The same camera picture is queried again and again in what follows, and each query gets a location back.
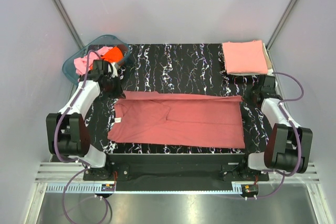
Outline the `dusty red t-shirt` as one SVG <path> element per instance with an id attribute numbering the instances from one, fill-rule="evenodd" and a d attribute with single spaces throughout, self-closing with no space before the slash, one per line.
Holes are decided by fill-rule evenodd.
<path id="1" fill-rule="evenodd" d="M 244 148 L 240 96 L 125 91 L 108 139 L 116 143 Z"/>

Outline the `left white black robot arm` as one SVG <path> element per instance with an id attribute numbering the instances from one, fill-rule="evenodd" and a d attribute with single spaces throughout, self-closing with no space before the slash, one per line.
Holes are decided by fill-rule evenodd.
<path id="1" fill-rule="evenodd" d="M 107 154 L 91 144 L 85 117 L 101 92 L 113 98 L 123 96 L 119 68 L 117 63 L 94 60 L 92 69 L 79 78 L 77 89 L 68 103 L 59 112 L 46 117 L 50 153 L 63 163 L 81 163 L 87 175 L 103 180 L 113 175 L 113 167 Z"/>

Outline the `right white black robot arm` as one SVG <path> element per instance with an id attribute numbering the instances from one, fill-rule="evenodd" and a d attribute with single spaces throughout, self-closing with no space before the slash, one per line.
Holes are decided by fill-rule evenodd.
<path id="1" fill-rule="evenodd" d="M 304 96 L 302 84 L 286 73 L 299 86 L 297 98 L 283 99 L 276 91 L 276 77 L 262 75 L 251 89 L 248 101 L 258 106 L 271 125 L 272 132 L 264 152 L 248 154 L 244 164 L 238 167 L 239 176 L 250 180 L 260 172 L 276 172 L 284 177 L 306 172 L 313 139 L 311 129 L 302 127 L 290 115 L 286 102 L 299 101 Z"/>

